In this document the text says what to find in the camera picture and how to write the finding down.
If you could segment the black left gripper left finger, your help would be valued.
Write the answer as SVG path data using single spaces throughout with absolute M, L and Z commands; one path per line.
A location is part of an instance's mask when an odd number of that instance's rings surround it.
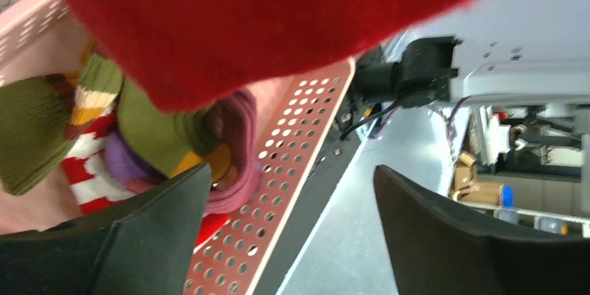
M 201 164 L 48 230 L 1 237 L 2 294 L 181 294 L 211 186 Z

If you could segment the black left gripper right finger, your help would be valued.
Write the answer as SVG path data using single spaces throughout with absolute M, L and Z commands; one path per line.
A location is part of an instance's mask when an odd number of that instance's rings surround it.
M 588 294 L 589 240 L 514 225 L 385 165 L 374 192 L 400 294 Z

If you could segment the red white santa sock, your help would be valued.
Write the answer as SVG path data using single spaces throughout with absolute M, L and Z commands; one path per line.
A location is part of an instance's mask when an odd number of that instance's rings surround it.
M 135 195 L 110 173 L 104 148 L 115 130 L 115 114 L 107 113 L 80 135 L 61 167 L 82 214 L 92 214 Z

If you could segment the magenta yellow sock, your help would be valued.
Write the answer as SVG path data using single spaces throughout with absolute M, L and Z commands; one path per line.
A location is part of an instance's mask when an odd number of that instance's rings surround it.
M 253 154 L 256 123 L 256 100 L 246 89 L 198 111 L 164 113 L 143 91 L 127 86 L 104 160 L 133 193 L 207 164 L 213 186 L 205 211 L 224 214 L 243 206 L 260 185 L 261 168 Z

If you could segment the red bear sock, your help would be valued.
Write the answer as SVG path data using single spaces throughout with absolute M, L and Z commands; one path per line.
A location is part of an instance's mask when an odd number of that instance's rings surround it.
M 64 0 L 164 111 L 372 48 L 469 0 Z

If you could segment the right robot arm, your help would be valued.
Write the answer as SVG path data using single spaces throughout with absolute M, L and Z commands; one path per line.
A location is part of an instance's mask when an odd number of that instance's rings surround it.
M 352 88 L 369 103 L 589 104 L 589 41 L 418 38 L 398 61 L 358 65 Z

